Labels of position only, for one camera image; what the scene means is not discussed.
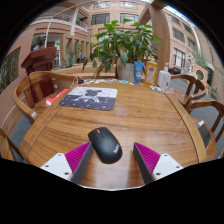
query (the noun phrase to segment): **brick wall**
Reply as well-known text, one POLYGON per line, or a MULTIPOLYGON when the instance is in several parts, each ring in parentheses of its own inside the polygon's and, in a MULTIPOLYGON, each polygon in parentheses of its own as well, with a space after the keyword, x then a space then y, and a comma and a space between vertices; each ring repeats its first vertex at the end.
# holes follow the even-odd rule
POLYGON ((26 76, 26 70, 24 68, 21 68, 21 64, 23 60, 27 57, 27 55, 30 53, 31 43, 33 39, 35 29, 29 29, 24 31, 14 42, 14 44, 11 46, 8 54, 10 54, 12 51, 20 47, 19 52, 19 60, 18 60, 18 78, 14 80, 0 95, 0 127, 2 127, 3 122, 5 118, 7 117, 8 113, 11 111, 11 109, 15 106, 15 103, 12 98, 13 91, 15 87, 18 85, 18 83, 23 79, 23 77, 26 76))

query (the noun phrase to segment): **round wooden table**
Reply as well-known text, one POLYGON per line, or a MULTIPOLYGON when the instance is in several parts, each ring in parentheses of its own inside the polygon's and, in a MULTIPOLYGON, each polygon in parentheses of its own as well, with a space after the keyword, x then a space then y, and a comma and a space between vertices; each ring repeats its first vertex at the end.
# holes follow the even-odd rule
POLYGON ((140 85, 98 83, 87 87, 118 90, 110 111, 60 106, 68 94, 60 96, 35 121, 24 136, 20 152, 32 165, 41 167, 56 153, 67 152, 89 142, 88 133, 107 127, 118 139, 122 158, 104 164, 93 149, 81 185, 100 189, 124 189, 144 186, 133 155, 134 142, 159 154, 168 153, 181 166, 197 164, 202 138, 189 114, 172 94, 152 91, 140 85))

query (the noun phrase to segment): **window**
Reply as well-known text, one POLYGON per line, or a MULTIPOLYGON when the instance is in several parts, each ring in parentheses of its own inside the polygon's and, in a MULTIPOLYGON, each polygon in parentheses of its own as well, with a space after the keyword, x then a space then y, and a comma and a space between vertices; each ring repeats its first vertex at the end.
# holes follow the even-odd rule
POLYGON ((125 7, 125 8, 137 8, 137 3, 136 2, 120 2, 120 7, 125 7))
POLYGON ((187 30, 189 33, 193 34, 191 28, 190 28, 189 26, 187 26, 186 24, 184 24, 184 28, 185 28, 185 30, 187 30))
POLYGON ((121 23, 124 23, 123 22, 124 18, 132 20, 131 22, 127 22, 127 24, 134 24, 134 23, 138 22, 138 16, 137 15, 121 13, 121 15, 120 15, 120 22, 121 23))
POLYGON ((185 41, 184 41, 184 34, 181 33, 180 31, 176 30, 175 28, 173 28, 173 36, 175 38, 177 38, 178 40, 180 40, 180 41, 185 43, 185 41))
POLYGON ((174 48, 173 52, 173 64, 182 68, 184 68, 185 64, 185 54, 182 51, 177 50, 176 48, 174 48))
POLYGON ((188 39, 188 46, 191 48, 195 48, 196 47, 195 42, 191 40, 189 37, 187 39, 188 39))
POLYGON ((101 43, 103 40, 107 39, 109 35, 104 35, 103 37, 99 38, 99 43, 101 43))
POLYGON ((203 72, 201 70, 197 70, 196 71, 196 75, 198 76, 198 79, 200 81, 202 81, 204 79, 204 74, 203 74, 203 72))
POLYGON ((0 94, 18 77, 18 58, 20 48, 11 52, 0 65, 0 94))
POLYGON ((180 25, 179 19, 177 19, 177 18, 175 18, 175 17, 173 17, 171 15, 168 15, 168 16, 170 17, 171 21, 173 21, 173 22, 177 23, 178 25, 180 25))
POLYGON ((110 2, 100 2, 98 4, 94 4, 94 9, 96 8, 107 8, 110 7, 110 2))
POLYGON ((110 14, 98 14, 92 16, 91 25, 104 24, 110 22, 110 14))

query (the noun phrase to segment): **computer mouse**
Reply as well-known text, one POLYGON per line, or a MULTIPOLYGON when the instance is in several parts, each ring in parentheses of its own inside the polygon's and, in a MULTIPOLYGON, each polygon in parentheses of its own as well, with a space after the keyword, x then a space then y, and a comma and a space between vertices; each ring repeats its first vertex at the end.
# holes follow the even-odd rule
POLYGON ((88 137, 102 163, 115 163, 121 158, 121 145, 106 127, 92 130, 88 137))

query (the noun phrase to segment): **balcony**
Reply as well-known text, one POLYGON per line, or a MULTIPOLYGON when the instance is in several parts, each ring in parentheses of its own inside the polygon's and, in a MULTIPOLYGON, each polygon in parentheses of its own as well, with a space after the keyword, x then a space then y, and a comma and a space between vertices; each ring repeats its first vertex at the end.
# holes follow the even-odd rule
MULTIPOLYGON (((39 16, 38 18, 36 18, 30 25, 34 25, 37 23, 43 23, 43 22, 50 22, 50 19, 52 18, 51 22, 60 22, 62 24, 66 24, 66 25, 72 25, 72 16, 67 15, 67 14, 57 14, 57 12, 46 12, 43 13, 41 16, 39 16)), ((80 21, 80 20, 76 20, 76 27, 80 28, 81 30, 84 30, 87 32, 87 24, 80 21)))

